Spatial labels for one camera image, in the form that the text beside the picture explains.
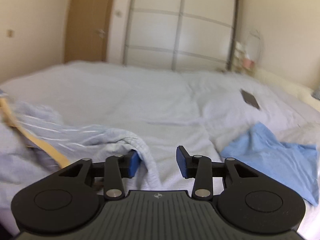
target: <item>white wall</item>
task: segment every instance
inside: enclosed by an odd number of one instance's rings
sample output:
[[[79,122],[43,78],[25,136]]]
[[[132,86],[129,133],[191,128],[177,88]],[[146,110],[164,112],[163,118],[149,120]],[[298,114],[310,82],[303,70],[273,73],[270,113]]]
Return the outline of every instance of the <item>white wall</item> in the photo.
[[[257,29],[260,67],[310,88],[320,84],[320,0],[243,0],[242,41]]]
[[[0,0],[0,82],[63,62],[69,0]],[[6,36],[8,29],[14,37]]]
[[[122,64],[130,2],[131,0],[114,0],[107,47],[108,62]]]

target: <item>mattress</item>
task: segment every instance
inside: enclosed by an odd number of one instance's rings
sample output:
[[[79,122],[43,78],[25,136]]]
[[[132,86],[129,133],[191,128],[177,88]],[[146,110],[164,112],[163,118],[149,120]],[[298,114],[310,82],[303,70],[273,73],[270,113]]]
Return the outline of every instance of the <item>mattress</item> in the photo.
[[[0,86],[14,99],[49,105],[65,124],[101,124],[132,131],[149,146],[164,190],[188,190],[175,161],[178,145],[190,155],[220,162],[218,152],[260,121],[275,134],[320,123],[320,113],[281,91],[234,73],[173,73],[104,63],[58,65]],[[243,102],[240,89],[255,95],[262,111]],[[223,190],[213,179],[214,193]],[[299,233],[318,240],[320,207],[308,203]],[[11,232],[16,233],[14,222]]]

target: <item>white logo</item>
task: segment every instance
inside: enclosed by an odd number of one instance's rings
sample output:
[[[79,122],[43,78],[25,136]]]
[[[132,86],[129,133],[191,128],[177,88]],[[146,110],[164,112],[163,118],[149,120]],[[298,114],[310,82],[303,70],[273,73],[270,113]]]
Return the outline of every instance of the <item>white logo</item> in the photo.
[[[161,194],[161,193],[156,193],[156,194],[154,194],[154,197],[156,197],[157,199],[159,199],[159,198],[162,197],[162,194]]]

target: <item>blue cloth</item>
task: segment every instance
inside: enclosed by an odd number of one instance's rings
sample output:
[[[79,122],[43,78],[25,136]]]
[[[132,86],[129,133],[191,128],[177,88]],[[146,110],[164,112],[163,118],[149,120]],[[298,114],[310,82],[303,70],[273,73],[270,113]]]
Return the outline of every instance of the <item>blue cloth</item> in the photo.
[[[316,145],[279,142],[265,125],[257,123],[220,154],[236,158],[286,185],[312,205],[319,204]]]

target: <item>gray ribbed panel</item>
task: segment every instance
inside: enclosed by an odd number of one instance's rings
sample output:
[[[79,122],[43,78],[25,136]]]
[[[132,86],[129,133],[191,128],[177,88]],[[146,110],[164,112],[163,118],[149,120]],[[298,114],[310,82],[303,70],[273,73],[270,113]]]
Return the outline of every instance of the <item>gray ribbed panel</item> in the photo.
[[[105,204],[91,224],[64,236],[21,234],[17,240],[302,240],[294,231],[257,236],[226,224],[210,203],[194,201],[184,191],[132,191],[121,201]]]

